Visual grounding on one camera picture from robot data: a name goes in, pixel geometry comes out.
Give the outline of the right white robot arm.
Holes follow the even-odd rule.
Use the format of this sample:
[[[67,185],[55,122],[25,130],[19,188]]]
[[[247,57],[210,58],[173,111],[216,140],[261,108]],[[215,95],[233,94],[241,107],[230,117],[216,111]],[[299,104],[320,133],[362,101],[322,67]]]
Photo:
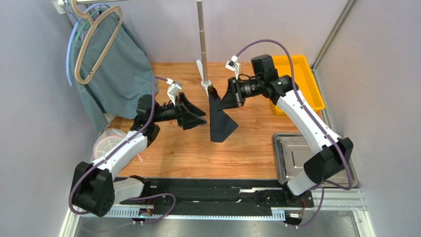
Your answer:
[[[303,194],[310,189],[329,182],[341,171],[349,176],[349,160],[353,142],[341,138],[333,132],[305,101],[292,76],[280,76],[273,58],[268,55],[252,60],[254,76],[240,79],[240,63],[232,56],[225,67],[234,71],[235,76],[228,80],[225,95],[220,100],[219,111],[242,107],[245,99],[262,95],[279,107],[296,125],[308,142],[313,157],[304,163],[303,171],[282,185],[284,203],[297,204]]]

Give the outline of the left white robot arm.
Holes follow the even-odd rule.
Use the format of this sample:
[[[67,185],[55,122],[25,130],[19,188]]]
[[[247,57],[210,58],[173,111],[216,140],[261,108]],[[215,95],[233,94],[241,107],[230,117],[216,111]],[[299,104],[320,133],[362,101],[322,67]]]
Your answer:
[[[74,172],[69,207],[79,215],[106,215],[115,203],[141,197],[146,179],[132,175],[116,181],[119,172],[157,138],[158,122],[175,120],[183,130],[204,125],[206,113],[193,105],[183,92],[175,101],[160,105],[146,94],[137,102],[136,117],[127,135],[105,155],[91,163],[80,162]]]

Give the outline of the black paper napkin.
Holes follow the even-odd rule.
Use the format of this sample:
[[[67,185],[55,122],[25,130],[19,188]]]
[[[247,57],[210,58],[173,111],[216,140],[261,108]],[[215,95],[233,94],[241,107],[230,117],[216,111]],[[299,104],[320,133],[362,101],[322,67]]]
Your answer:
[[[219,95],[216,101],[209,98],[210,140],[214,143],[224,142],[239,127],[227,113],[217,110],[219,102]]]

